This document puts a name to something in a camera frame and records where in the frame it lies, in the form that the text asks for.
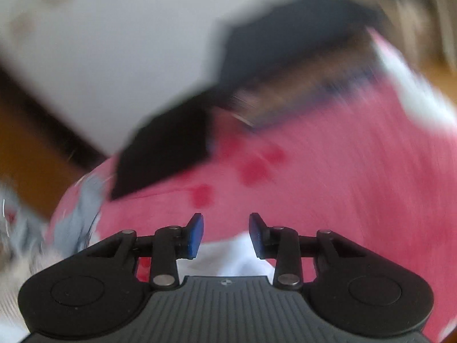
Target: black object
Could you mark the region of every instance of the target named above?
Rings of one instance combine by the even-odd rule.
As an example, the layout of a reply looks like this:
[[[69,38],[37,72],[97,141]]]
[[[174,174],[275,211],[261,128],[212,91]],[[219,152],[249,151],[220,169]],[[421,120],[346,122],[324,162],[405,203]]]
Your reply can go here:
[[[197,255],[203,217],[154,236],[123,231],[30,278],[19,308],[27,343],[92,342],[427,342],[420,334],[433,305],[418,275],[331,231],[299,236],[249,221],[259,258],[277,260],[265,277],[186,277],[176,259]],[[149,283],[134,274],[152,257]],[[301,258],[317,277],[303,283]]]
[[[231,92],[268,70],[346,40],[379,12],[351,0],[296,0],[231,30],[218,84],[154,117],[122,151],[111,198],[121,198],[181,172],[209,156],[211,105],[227,106]]]
[[[219,104],[239,86],[278,67],[344,42],[365,27],[381,28],[382,14],[352,0],[295,0],[233,28],[216,89]]]
[[[154,117],[122,151],[111,199],[136,192],[209,156],[209,91]]]

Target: wooden floor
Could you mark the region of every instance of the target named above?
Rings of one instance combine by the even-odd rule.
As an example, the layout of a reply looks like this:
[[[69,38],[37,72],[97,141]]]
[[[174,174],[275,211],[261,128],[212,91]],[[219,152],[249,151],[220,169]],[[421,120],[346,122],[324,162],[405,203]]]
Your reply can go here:
[[[0,182],[49,219],[67,187],[82,175],[18,110],[0,102]]]
[[[457,104],[457,73],[438,60],[425,63],[420,70],[432,84]]]

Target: brown object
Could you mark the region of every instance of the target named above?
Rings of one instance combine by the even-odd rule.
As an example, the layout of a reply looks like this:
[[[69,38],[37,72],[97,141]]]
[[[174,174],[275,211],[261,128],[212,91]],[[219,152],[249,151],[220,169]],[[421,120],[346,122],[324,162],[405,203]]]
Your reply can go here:
[[[443,94],[457,104],[457,73],[443,60],[429,60],[420,66],[420,71]]]
[[[357,70],[375,67],[377,62],[371,36],[360,33],[342,45],[241,88],[234,94],[234,115],[251,127],[260,127],[278,114],[306,103],[323,85],[348,82]]]
[[[0,89],[0,95],[3,91],[8,89]],[[8,181],[21,200],[49,219],[83,173],[48,145],[19,110],[2,102],[0,146],[0,181]]]

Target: metal pin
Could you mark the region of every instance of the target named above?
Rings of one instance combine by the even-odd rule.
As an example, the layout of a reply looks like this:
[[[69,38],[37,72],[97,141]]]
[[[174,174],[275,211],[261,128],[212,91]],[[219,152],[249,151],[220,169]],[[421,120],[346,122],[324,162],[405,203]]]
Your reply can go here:
[[[152,282],[158,286],[170,286],[175,283],[175,278],[171,275],[157,275],[152,279]]]
[[[278,277],[279,283],[287,286],[295,286],[300,282],[300,277],[294,274],[282,274]]]

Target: gray fabric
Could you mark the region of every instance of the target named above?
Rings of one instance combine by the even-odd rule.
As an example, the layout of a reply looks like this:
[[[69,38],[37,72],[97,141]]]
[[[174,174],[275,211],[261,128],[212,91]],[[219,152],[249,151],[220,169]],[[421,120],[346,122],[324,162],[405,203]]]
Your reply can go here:
[[[85,247],[104,199],[103,182],[90,175],[81,182],[75,209],[54,228],[53,247],[67,258]]]
[[[11,256],[27,256],[38,252],[43,243],[45,222],[37,213],[29,209],[19,199],[16,192],[7,184],[0,183],[2,211],[15,213],[14,223],[0,219],[0,241]]]

